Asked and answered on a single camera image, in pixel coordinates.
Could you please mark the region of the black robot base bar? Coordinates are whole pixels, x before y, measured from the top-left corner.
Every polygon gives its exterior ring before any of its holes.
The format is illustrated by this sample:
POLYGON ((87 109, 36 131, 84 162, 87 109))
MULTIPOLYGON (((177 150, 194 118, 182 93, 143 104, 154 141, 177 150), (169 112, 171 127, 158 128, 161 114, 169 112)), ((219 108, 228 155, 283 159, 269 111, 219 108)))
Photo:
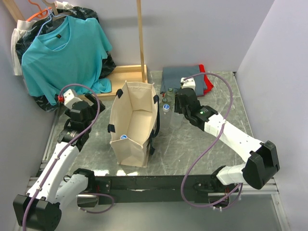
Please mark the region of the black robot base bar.
MULTIPOLYGON (((112 196, 116 203, 180 202, 182 175, 177 176, 96 176, 87 193, 112 196)), ((226 195, 235 188, 225 186, 211 175, 189 175, 184 185, 184 195, 197 204, 213 202, 217 196, 226 195)))

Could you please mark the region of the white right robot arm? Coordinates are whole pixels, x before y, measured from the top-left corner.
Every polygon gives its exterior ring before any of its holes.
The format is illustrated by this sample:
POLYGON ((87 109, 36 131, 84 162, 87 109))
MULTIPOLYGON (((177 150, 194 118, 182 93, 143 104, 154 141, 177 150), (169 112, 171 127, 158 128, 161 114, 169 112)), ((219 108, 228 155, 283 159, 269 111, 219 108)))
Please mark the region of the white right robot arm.
POLYGON ((213 173, 212 189, 221 192, 228 185, 247 183, 260 190, 279 171, 276 145, 257 140, 223 118, 212 107, 202 106, 192 88, 180 89, 175 96, 175 112, 200 130, 218 137, 243 160, 236 166, 221 166, 213 173))

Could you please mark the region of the clear bottle green cap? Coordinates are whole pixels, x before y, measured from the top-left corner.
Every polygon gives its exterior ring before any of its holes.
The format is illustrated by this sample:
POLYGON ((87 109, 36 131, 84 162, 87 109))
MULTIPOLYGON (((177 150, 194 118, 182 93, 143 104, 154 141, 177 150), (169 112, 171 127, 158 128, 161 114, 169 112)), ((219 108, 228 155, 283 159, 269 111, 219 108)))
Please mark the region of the clear bottle green cap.
POLYGON ((175 102, 175 92, 173 88, 168 88, 168 90, 165 93, 165 97, 167 99, 167 102, 169 104, 170 107, 174 106, 174 102, 175 102))
POLYGON ((167 98, 163 98, 160 105, 163 107, 165 104, 169 104, 167 98))

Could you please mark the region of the beige canvas tote bag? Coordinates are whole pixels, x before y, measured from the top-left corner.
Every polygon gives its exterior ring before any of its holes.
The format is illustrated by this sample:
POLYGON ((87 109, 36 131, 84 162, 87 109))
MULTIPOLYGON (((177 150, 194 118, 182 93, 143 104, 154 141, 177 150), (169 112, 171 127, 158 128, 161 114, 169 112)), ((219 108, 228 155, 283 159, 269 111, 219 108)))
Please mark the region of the beige canvas tote bag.
POLYGON ((108 132, 119 165, 147 167, 160 130, 159 96, 153 84, 125 82, 111 108, 108 132))

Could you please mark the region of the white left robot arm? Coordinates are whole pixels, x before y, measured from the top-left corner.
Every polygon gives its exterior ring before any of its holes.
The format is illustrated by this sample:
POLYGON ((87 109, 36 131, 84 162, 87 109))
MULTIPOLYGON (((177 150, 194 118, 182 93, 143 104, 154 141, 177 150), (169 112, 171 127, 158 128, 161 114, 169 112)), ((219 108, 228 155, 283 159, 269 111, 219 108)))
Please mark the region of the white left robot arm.
POLYGON ((55 150, 43 172, 26 192, 13 201, 18 225, 23 230, 53 231, 60 223, 62 211, 81 192, 96 189, 94 172, 76 170, 68 182, 61 185, 65 174, 90 137, 91 127, 105 109, 97 96, 89 93, 86 101, 68 90, 63 95, 69 119, 61 131, 55 150))

